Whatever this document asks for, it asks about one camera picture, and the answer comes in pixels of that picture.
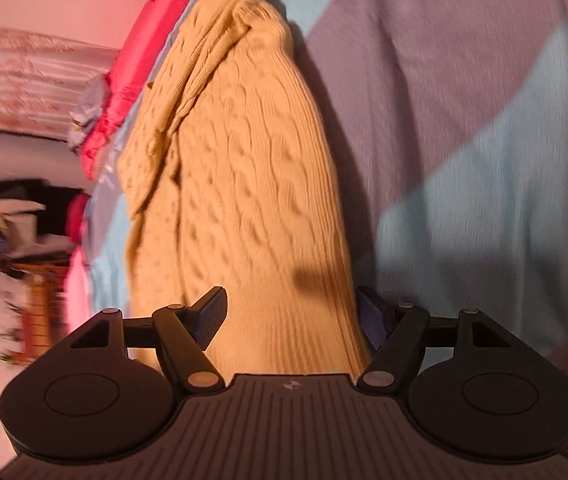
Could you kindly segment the wooden shelf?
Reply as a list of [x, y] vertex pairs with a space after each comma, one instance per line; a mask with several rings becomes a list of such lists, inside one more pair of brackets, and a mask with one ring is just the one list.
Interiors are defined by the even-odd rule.
[[68, 334], [64, 283], [69, 260], [16, 263], [12, 269], [20, 273], [27, 295], [18, 308], [18, 348], [8, 362], [26, 366]]

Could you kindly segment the pile of red clothes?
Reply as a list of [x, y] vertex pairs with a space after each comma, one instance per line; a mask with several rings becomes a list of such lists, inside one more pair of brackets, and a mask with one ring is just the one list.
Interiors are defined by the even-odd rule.
[[66, 236], [74, 244], [79, 244], [82, 235], [83, 216], [90, 195], [78, 193], [69, 203], [66, 214]]

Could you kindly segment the red bed sheet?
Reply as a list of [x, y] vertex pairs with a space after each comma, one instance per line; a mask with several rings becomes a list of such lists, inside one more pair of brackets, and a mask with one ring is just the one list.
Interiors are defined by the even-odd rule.
[[189, 0], [144, 2], [107, 74], [110, 96], [105, 110], [80, 148], [81, 168], [89, 179], [98, 177], [98, 162], [106, 154], [107, 144], [140, 96], [165, 40], [188, 3]]

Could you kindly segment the crumpled blue grey cloth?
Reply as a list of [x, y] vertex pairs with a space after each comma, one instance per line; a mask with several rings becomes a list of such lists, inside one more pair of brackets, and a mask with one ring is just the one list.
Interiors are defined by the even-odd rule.
[[78, 153], [81, 145], [91, 133], [98, 118], [105, 110], [110, 96], [105, 74], [91, 78], [81, 93], [79, 103], [71, 108], [71, 124], [67, 130], [67, 146], [72, 153]]

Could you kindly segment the hanging clothes heap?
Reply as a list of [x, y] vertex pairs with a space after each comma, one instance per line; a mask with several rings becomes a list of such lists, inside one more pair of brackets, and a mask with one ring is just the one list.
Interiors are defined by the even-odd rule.
[[0, 260], [72, 252], [66, 214], [80, 192], [44, 179], [0, 181]]

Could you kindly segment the yellow cable knit cardigan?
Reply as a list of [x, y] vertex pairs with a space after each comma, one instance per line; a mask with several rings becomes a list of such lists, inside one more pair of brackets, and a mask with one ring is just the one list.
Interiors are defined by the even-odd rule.
[[208, 354], [237, 373], [357, 375], [349, 249], [323, 120], [267, 0], [198, 0], [118, 158], [130, 310], [226, 319]]

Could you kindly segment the patterned pink curtain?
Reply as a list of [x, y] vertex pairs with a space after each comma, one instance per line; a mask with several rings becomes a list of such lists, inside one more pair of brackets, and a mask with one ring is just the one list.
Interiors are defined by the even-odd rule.
[[116, 49], [0, 27], [0, 131], [63, 141], [71, 108]]

